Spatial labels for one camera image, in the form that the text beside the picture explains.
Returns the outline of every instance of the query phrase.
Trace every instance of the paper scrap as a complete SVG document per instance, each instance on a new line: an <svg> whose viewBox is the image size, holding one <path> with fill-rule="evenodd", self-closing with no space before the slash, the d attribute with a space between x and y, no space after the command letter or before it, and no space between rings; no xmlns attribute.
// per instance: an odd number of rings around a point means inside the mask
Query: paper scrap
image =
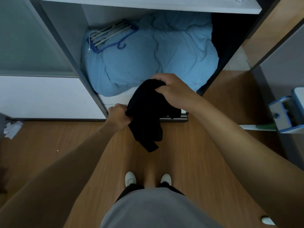
<svg viewBox="0 0 304 228"><path fill-rule="evenodd" d="M11 124L10 122L6 124L6 128L4 129L3 133L5 134L5 137L12 139L18 131L21 129L23 123L20 121L15 122L14 124Z"/></svg>

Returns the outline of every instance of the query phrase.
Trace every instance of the blue blanket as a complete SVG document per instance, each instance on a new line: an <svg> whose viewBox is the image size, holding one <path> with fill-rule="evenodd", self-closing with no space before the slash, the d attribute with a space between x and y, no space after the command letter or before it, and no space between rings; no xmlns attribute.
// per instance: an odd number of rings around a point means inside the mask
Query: blue blanket
<svg viewBox="0 0 304 228"><path fill-rule="evenodd" d="M124 49L114 46L99 54L92 51L87 54L89 31L86 32L82 71L97 93L106 97L118 95L139 86L155 73L174 73L197 91L217 69L210 13L159 11L135 24L139 30L123 41ZM102 47L128 33L110 38Z"/></svg>

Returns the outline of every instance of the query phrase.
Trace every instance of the forearm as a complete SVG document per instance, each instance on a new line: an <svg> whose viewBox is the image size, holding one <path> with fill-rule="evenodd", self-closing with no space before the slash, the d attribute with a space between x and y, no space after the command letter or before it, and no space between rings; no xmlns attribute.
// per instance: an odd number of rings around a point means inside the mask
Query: forearm
<svg viewBox="0 0 304 228"><path fill-rule="evenodd" d="M105 123L28 182L0 210L1 227L62 227L116 131Z"/></svg>
<svg viewBox="0 0 304 228"><path fill-rule="evenodd" d="M190 113L203 125L243 187L277 225L286 227L287 222L292 227L291 222L299 222L304 172L250 136L205 99L197 100ZM277 208L282 208L279 216L294 216L295 220L276 220Z"/></svg>

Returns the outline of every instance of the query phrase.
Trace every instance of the sneaker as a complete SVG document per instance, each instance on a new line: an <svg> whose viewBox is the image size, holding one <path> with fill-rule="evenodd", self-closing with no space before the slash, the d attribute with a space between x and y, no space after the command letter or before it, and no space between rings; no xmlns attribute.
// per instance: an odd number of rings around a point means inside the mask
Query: sneaker
<svg viewBox="0 0 304 228"><path fill-rule="evenodd" d="M130 184L136 184L136 177L135 175L130 171L130 172L127 172L126 174L126 177L125 177L125 184L126 184L126 187L129 186Z"/></svg>
<svg viewBox="0 0 304 228"><path fill-rule="evenodd" d="M275 225L274 222L268 216L262 216L261 221L266 225Z"/></svg>
<svg viewBox="0 0 304 228"><path fill-rule="evenodd" d="M162 177L162 179L161 179L161 183L163 183L163 182L166 182L169 185L171 185L171 183L172 183L171 182L171 176L168 175L168 174L164 174L163 177Z"/></svg>

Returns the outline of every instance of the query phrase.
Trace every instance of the person's left arm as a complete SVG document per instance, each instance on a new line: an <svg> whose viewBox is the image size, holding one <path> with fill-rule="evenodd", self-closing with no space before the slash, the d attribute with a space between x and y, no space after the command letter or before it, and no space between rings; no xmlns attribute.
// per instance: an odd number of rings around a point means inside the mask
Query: person's left arm
<svg viewBox="0 0 304 228"><path fill-rule="evenodd" d="M29 181L0 210L2 228L63 227L112 136L128 125L127 107L116 104L100 129Z"/></svg>

